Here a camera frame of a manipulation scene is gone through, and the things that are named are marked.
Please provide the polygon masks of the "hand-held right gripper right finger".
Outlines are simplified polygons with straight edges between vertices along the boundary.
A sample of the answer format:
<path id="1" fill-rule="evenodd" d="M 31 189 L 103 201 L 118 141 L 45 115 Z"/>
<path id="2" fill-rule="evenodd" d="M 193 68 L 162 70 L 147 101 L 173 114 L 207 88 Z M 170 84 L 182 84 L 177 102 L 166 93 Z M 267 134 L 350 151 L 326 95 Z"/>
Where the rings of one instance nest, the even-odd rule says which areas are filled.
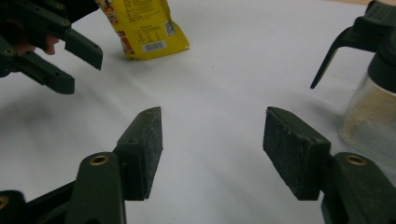
<path id="1" fill-rule="evenodd" d="M 396 224 L 396 187 L 359 154 L 331 142 L 293 113 L 266 109 L 263 151 L 299 201 L 321 200 L 325 224 Z"/>

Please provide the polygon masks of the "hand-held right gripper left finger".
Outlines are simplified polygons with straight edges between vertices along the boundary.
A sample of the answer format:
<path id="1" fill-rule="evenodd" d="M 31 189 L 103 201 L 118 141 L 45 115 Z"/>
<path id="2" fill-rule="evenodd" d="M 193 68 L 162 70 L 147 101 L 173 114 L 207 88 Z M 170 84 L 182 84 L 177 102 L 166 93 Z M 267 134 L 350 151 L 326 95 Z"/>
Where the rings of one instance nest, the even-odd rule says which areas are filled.
<path id="1" fill-rule="evenodd" d="M 163 151 L 162 110 L 140 112 L 111 152 L 79 165 L 65 224 L 126 224 L 125 203 L 145 201 Z"/>

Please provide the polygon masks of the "yellow spout pouch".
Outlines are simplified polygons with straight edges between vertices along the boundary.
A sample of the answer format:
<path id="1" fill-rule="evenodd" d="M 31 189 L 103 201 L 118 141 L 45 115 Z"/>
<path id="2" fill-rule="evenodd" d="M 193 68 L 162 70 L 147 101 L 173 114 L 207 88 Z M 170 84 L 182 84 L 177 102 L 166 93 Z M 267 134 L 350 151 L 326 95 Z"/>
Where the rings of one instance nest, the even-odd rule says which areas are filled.
<path id="1" fill-rule="evenodd" d="M 187 50 L 190 43 L 172 20 L 167 0 L 95 0 L 130 60 L 151 60 Z"/>

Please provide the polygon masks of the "white paper sheet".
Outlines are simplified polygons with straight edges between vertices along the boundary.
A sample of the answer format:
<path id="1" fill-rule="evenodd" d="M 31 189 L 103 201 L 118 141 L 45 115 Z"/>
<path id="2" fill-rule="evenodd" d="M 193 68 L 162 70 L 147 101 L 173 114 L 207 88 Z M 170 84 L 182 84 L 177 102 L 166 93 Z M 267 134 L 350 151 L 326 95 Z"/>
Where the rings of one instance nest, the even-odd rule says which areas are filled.
<path id="1" fill-rule="evenodd" d="M 70 181 L 87 156 L 110 151 L 142 110 L 163 115 L 152 192 L 127 204 L 128 224 L 324 224 L 296 200 L 262 149 L 265 110 L 289 110 L 345 149 L 338 124 L 371 61 L 334 39 L 363 14 L 330 0 L 168 0 L 190 42 L 151 61 L 126 59 L 105 15 L 76 29 L 98 44 L 94 69 L 58 47 L 51 61 L 75 78 L 61 95 L 22 74 L 0 78 L 0 190 L 34 199 Z"/>

